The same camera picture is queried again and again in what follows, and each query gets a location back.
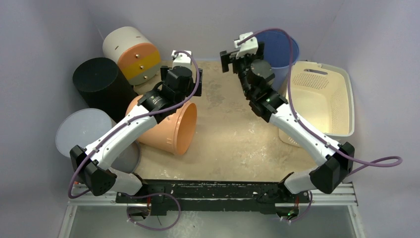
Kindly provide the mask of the blue bucket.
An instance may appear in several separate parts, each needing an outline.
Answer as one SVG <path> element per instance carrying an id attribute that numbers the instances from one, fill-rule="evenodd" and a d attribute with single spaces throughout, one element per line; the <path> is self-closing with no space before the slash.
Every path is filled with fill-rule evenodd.
<path id="1" fill-rule="evenodd" d="M 256 38 L 258 42 L 264 42 L 263 59 L 272 67 L 275 74 L 272 88 L 278 91 L 288 74 L 290 59 L 289 40 L 284 33 L 278 31 L 262 32 Z"/>

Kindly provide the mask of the orange bucket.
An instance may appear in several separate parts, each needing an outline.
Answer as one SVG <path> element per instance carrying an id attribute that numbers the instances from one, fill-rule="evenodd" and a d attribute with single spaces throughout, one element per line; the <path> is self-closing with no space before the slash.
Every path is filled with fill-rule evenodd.
<path id="1" fill-rule="evenodd" d="M 174 114 L 138 137 L 137 141 L 174 155 L 188 150 L 196 130 L 197 106 L 186 102 Z"/>

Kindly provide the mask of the black large bucket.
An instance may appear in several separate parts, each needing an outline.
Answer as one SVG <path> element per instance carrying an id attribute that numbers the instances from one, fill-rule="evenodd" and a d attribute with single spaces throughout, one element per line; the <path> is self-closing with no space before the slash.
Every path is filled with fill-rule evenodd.
<path id="1" fill-rule="evenodd" d="M 118 65 L 108 58 L 93 58 L 80 64 L 72 81 L 90 108 L 100 109 L 120 122 L 138 96 Z"/>

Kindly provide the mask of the grey lavender bucket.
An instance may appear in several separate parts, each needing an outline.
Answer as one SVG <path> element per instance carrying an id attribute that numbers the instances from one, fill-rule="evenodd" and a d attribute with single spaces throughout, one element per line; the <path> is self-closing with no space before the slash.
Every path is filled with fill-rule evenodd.
<path id="1" fill-rule="evenodd" d="M 116 122 L 104 111 L 94 108 L 82 109 L 67 117 L 59 126 L 55 144 L 65 157 L 70 157 L 70 149 L 75 145 L 86 147 L 111 130 Z M 113 162 L 112 168 L 132 173 L 141 160 L 141 148 L 138 142 L 128 146 Z"/>

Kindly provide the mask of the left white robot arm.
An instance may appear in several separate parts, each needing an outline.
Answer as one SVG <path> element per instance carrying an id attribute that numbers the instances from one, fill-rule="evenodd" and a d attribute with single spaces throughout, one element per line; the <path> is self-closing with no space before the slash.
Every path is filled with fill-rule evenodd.
<path id="1" fill-rule="evenodd" d="M 145 201 L 148 190 L 141 178 L 133 173 L 112 169 L 111 165 L 138 137 L 174 114 L 193 96 L 200 96 L 202 74 L 202 69 L 197 68 L 196 79 L 193 80 L 192 71 L 187 67 L 162 67 L 162 81 L 146 92 L 110 131 L 86 147 L 75 145 L 70 149 L 74 174 L 68 197 L 80 197 L 72 193 L 73 184 L 78 180 L 95 196 L 111 190 L 128 194 L 136 203 Z"/>

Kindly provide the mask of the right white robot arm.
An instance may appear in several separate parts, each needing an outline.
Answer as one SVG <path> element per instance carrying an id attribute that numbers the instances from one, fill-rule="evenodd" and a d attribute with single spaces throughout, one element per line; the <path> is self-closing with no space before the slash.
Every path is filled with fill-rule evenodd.
<path id="1" fill-rule="evenodd" d="M 298 193 L 312 189 L 331 194 L 352 171 L 349 157 L 355 153 L 354 146 L 349 142 L 341 144 L 320 132 L 292 110 L 290 99 L 272 89 L 274 73 L 263 60 L 263 50 L 239 58 L 237 54 L 238 51 L 220 52 L 222 71 L 228 72 L 231 64 L 255 115 L 286 132 L 317 164 L 316 168 L 286 176 L 278 188 L 279 198 L 289 202 Z"/>

